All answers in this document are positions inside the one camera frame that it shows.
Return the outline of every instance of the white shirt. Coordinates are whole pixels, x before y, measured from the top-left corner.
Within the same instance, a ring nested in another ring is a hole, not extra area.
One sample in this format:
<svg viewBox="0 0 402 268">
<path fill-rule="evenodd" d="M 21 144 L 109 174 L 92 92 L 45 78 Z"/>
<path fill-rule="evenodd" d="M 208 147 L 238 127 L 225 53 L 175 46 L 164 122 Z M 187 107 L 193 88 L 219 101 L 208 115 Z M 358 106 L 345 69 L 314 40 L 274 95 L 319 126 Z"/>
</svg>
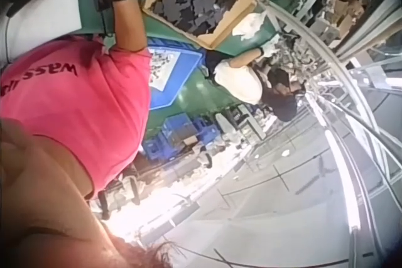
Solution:
<svg viewBox="0 0 402 268">
<path fill-rule="evenodd" d="M 232 68 L 224 60 L 215 68 L 215 81 L 244 103 L 256 105 L 261 100 L 263 86 L 254 70 L 248 66 Z"/>
</svg>

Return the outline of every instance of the cardboard box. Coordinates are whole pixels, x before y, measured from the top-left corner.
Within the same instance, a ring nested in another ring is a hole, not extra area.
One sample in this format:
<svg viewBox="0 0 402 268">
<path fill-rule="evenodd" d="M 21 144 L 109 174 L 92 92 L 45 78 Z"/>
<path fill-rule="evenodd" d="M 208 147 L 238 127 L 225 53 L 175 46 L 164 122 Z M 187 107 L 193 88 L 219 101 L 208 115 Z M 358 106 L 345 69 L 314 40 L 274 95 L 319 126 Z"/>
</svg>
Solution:
<svg viewBox="0 0 402 268">
<path fill-rule="evenodd" d="M 229 35 L 231 35 L 233 28 L 237 24 L 239 24 L 239 22 L 242 21 L 244 17 L 253 12 L 257 6 L 256 0 L 237 0 L 232 9 L 224 14 L 223 19 L 216 27 L 214 33 L 200 35 L 197 37 L 176 28 L 167 20 L 154 14 L 154 12 L 152 12 L 151 10 L 151 6 L 155 1 L 156 0 L 145 0 L 145 2 L 143 3 L 143 11 L 147 15 L 161 21 L 162 23 L 167 24 L 175 31 L 185 35 L 187 38 L 196 42 L 200 46 L 208 49 L 217 48 Z"/>
</svg>

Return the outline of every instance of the pink t-shirt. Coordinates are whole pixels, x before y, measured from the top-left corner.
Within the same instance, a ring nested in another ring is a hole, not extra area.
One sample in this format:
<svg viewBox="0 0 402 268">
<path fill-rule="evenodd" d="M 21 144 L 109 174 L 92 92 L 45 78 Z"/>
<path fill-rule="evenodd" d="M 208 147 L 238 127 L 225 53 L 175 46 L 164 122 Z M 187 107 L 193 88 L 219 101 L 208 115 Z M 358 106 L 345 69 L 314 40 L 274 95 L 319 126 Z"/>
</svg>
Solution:
<svg viewBox="0 0 402 268">
<path fill-rule="evenodd" d="M 135 157 L 148 119 L 148 50 L 103 52 L 98 41 L 47 43 L 8 66 L 0 116 L 68 148 L 95 193 Z"/>
</svg>

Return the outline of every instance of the white glove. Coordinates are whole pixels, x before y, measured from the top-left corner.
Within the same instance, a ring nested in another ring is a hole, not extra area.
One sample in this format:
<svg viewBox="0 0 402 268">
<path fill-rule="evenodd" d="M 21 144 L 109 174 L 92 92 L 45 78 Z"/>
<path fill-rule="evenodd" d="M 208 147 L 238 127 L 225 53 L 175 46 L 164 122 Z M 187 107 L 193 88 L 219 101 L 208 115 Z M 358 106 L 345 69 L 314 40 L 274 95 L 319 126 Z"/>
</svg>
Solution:
<svg viewBox="0 0 402 268">
<path fill-rule="evenodd" d="M 279 42 L 279 39 L 280 36 L 277 34 L 268 42 L 261 45 L 261 49 L 263 50 L 263 56 L 265 58 L 269 58 L 279 51 L 279 49 L 276 49 L 275 47 L 275 45 Z"/>
</svg>

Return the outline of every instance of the ceiling light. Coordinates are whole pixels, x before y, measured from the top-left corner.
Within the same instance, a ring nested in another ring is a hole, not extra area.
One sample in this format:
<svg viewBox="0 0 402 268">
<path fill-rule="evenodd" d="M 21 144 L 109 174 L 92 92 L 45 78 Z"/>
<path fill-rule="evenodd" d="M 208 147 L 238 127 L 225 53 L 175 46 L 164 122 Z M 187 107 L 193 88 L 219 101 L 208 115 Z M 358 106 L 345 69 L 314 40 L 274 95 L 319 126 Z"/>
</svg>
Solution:
<svg viewBox="0 0 402 268">
<path fill-rule="evenodd" d="M 288 157 L 289 155 L 290 155 L 290 150 L 289 150 L 289 149 L 284 150 L 284 151 L 282 152 L 282 157 Z"/>
</svg>

